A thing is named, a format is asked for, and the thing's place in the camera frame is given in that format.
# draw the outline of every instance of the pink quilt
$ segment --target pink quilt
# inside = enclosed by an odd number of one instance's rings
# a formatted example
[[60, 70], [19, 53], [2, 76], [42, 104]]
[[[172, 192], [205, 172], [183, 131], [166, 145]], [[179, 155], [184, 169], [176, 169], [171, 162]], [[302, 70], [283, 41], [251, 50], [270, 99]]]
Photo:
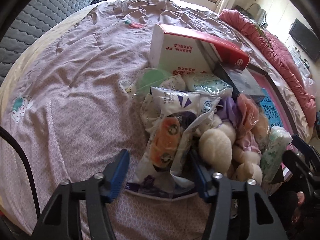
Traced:
[[276, 68], [295, 94], [308, 125], [312, 127], [316, 121], [315, 97], [304, 89], [300, 72], [286, 46], [267, 30], [258, 29], [253, 22], [236, 10], [223, 10], [220, 19], [246, 36]]

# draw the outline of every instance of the metal screw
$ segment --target metal screw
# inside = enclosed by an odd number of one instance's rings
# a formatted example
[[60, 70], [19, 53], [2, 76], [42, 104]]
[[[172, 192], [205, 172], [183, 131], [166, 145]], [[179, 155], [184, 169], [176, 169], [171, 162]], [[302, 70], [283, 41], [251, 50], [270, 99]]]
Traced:
[[223, 175], [220, 172], [215, 172], [214, 174], [212, 174], [212, 177], [215, 179], [221, 179]]
[[63, 186], [68, 185], [69, 183], [70, 183], [70, 180], [68, 179], [63, 179], [62, 181], [60, 181], [60, 185], [63, 185]]
[[98, 173], [96, 173], [93, 177], [95, 178], [95, 179], [102, 179], [103, 178], [103, 173], [102, 172], [98, 172]]
[[257, 184], [257, 182], [256, 182], [254, 179], [248, 179], [248, 180], [247, 180], [247, 183], [248, 183], [249, 185], [256, 185], [256, 184]]

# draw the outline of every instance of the gray quilted headboard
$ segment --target gray quilted headboard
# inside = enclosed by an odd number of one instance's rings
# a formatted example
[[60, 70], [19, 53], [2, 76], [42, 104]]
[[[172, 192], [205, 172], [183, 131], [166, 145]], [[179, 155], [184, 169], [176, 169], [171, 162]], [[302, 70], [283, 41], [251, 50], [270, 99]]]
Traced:
[[31, 0], [0, 42], [0, 85], [17, 58], [42, 34], [92, 0]]

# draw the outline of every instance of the bed sheet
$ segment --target bed sheet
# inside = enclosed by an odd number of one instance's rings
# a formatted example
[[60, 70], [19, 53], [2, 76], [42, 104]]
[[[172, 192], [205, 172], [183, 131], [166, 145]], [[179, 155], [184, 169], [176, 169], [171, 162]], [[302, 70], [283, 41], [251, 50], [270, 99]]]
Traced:
[[[72, 182], [87, 179], [102, 171], [121, 148], [131, 152], [128, 178], [133, 175], [148, 138], [139, 119], [139, 106], [123, 93], [121, 84], [133, 81], [136, 73], [148, 66], [151, 35], [158, 22], [231, 40], [247, 51], [252, 63], [267, 71], [279, 87], [284, 87], [281, 93], [286, 101], [295, 99], [264, 57], [216, 14], [196, 5], [180, 3], [179, 7], [176, 3], [172, 0], [102, 3], [75, 26], [75, 22], [65, 25], [63, 36], [55, 40], [63, 32], [55, 38], [49, 33], [18, 59], [26, 63], [18, 62], [16, 70], [9, 73], [8, 82], [4, 82], [11, 91], [7, 98], [2, 98], [7, 106], [1, 110], [1, 125], [26, 152], [41, 210], [62, 179]], [[130, 22], [143, 27], [132, 28]], [[12, 105], [22, 96], [31, 97], [33, 106], [17, 122], [11, 118]], [[301, 123], [307, 127], [304, 116], [293, 114], [299, 119], [297, 128]], [[308, 136], [304, 125], [298, 131], [303, 137]], [[0, 142], [0, 150], [4, 153], [0, 156], [0, 195], [4, 208], [18, 226], [31, 233], [36, 215], [24, 168], [4, 142]], [[160, 203], [127, 193], [121, 193], [108, 209], [117, 239], [196, 239], [201, 237], [209, 211], [198, 197]], [[82, 206], [82, 228], [84, 238], [88, 239], [84, 213]]]

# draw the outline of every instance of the blue paper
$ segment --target blue paper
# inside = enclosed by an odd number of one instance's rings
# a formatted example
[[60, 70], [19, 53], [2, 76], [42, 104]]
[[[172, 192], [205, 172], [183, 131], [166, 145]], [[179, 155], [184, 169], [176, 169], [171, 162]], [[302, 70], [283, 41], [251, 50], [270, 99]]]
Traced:
[[262, 88], [262, 91], [266, 95], [266, 97], [260, 102], [260, 106], [266, 117], [269, 119], [270, 128], [272, 128], [273, 126], [283, 127], [280, 115], [275, 105], [273, 104], [268, 92], [264, 88]]

